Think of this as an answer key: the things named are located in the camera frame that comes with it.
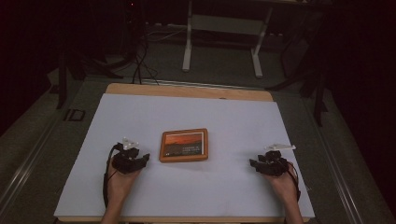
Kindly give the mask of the wooden photo frame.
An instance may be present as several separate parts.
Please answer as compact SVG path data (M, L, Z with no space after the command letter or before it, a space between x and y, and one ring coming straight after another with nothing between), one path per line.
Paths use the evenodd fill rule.
M190 129L164 132L160 162L190 162L208 159L207 129Z

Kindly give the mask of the black metal stand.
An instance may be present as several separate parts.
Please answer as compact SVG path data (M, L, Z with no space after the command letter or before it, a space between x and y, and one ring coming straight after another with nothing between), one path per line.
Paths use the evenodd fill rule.
M75 80L83 80L85 72L81 64L80 54L75 50L64 50L59 54L59 72L58 72L58 104L57 108L61 109L67 99L67 72Z
M330 53L323 33L325 20L324 13L305 13L280 53L286 80L266 87L268 91L280 91L301 82L299 94L304 98L314 96L313 116L318 126L322 125L321 111Z

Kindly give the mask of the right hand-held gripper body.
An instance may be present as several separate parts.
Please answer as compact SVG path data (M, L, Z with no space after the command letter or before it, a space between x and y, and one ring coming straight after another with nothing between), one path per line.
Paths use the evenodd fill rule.
M268 162L263 162L263 174L272 176L281 176L289 170L288 161L282 157L281 151L295 149L294 145L272 144L266 148L264 156Z

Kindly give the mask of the black floor bracket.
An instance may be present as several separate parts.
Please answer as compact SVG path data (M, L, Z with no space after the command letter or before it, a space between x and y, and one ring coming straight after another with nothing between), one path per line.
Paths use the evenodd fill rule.
M85 110L68 109L64 115L63 121L83 121L86 115Z

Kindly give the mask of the metal floor rail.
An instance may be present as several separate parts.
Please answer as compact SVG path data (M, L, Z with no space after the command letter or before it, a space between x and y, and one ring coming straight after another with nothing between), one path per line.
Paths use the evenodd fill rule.
M304 100L304 108L311 120L311 123L315 127L316 133L318 134L319 141L324 150L325 160L327 162L329 172L332 176L333 183L337 189L344 210L346 211L349 223L364 224L363 218L353 199L350 188L342 174L342 171L338 162L336 161L336 158L334 157L334 154L332 153L331 146L326 140L324 132L321 130L321 127L318 125L318 122L314 117L314 109L311 107L311 104L307 100Z
M38 158L42 154L44 145L47 144L52 131L57 127L59 122L60 120L58 118L52 118L46 124L33 146L29 149L24 161L18 167L10 182L7 184L7 187L0 195L0 219L3 219L7 215L8 209L14 203L16 197L35 168Z

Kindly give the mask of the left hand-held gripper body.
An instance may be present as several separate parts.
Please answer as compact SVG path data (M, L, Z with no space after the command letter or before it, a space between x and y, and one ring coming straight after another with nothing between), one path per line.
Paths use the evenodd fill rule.
M113 156L112 166L124 175L133 173L134 164L139 162L136 161L139 154L137 146L137 142L123 137L121 142L112 148L113 151L117 151Z

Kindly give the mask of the person's left hand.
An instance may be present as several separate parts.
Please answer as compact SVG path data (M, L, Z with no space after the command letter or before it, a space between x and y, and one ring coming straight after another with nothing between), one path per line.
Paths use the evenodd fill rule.
M107 180L107 198L106 209L119 209L123 207L125 200L128 198L134 182L140 175L139 171L129 174L122 174L113 166L110 166Z

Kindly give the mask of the white metal desk frame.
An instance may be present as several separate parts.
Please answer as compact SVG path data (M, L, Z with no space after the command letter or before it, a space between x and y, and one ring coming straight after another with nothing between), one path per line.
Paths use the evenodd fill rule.
M227 34L255 35L258 37L254 48L250 49L251 60L256 78L262 78L262 66L259 58L259 52L262 47L262 41L266 35L269 21L273 14L273 8L266 10L265 18L262 21L245 20L237 18L227 18L218 16L208 16L194 14L192 12L192 0L188 1L187 17L187 38L182 63L182 71L189 72L191 67L192 42L191 34L193 30L222 32Z

